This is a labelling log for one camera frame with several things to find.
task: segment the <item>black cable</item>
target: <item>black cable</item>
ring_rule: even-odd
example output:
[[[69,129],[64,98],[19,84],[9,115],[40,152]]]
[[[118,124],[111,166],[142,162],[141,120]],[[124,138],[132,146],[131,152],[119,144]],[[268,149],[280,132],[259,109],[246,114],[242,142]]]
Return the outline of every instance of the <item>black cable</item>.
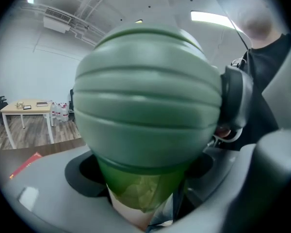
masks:
[[[227,12],[222,8],[222,6],[220,5],[220,7],[221,7],[221,9],[223,10],[223,12],[224,12],[224,14],[226,15],[226,17],[228,18],[228,20],[231,22],[231,24],[233,25],[233,27],[234,27],[234,29],[236,30],[236,32],[237,32],[237,34],[238,34],[238,36],[240,37],[240,39],[242,40],[242,43],[244,44],[244,46],[246,47],[246,49],[248,50],[248,46],[247,46],[247,44],[245,43],[245,41],[243,40],[243,38],[242,38],[242,36],[241,36],[241,34],[238,32],[238,30],[236,29],[236,27],[235,27],[235,25],[234,25],[234,23],[233,23],[233,21],[229,18],[229,16],[228,16],[228,14],[227,14]]]

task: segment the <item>air vent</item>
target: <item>air vent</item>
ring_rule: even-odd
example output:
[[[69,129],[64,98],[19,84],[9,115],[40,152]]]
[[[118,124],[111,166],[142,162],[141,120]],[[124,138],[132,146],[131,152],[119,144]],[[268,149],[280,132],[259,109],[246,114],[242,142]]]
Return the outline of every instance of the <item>air vent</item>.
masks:
[[[64,22],[64,23],[69,23],[70,20],[72,19],[72,17],[69,17],[59,11],[56,10],[52,10],[50,8],[47,8],[45,11],[45,15],[55,18],[55,19],[59,19],[60,21]]]

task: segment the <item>ceiling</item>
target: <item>ceiling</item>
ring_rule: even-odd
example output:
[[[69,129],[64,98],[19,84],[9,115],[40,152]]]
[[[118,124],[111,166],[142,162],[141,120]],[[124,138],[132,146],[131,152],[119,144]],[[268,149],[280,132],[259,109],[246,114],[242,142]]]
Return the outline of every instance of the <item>ceiling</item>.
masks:
[[[72,29],[82,29],[80,38],[93,45],[111,29],[142,19],[143,22],[168,24],[188,31],[214,65],[225,66],[245,52],[233,29],[191,20],[192,10],[223,15],[216,0],[34,0],[33,5],[20,0],[18,6],[21,11],[33,11],[37,16],[37,12],[43,12],[46,7],[73,15],[76,20]],[[222,57],[227,63],[221,63]]]

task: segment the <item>white wall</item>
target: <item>white wall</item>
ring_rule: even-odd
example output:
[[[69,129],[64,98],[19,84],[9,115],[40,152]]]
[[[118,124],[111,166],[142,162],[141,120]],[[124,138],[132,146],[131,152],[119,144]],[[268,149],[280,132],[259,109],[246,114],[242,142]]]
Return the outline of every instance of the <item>white wall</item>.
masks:
[[[93,47],[27,17],[11,17],[5,26],[0,28],[0,96],[7,102],[67,102],[76,68]]]

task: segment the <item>person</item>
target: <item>person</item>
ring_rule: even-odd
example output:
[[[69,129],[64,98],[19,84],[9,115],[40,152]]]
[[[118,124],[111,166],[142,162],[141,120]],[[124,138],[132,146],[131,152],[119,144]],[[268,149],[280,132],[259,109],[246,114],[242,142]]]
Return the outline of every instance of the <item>person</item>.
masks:
[[[249,120],[238,140],[220,145],[224,149],[239,150],[278,129],[262,92],[284,62],[291,48],[291,34],[282,34],[275,27],[272,10],[265,0],[217,1],[233,23],[248,36],[252,46],[242,58],[232,63],[253,79]],[[235,133],[223,126],[217,128],[216,135],[230,139]]]

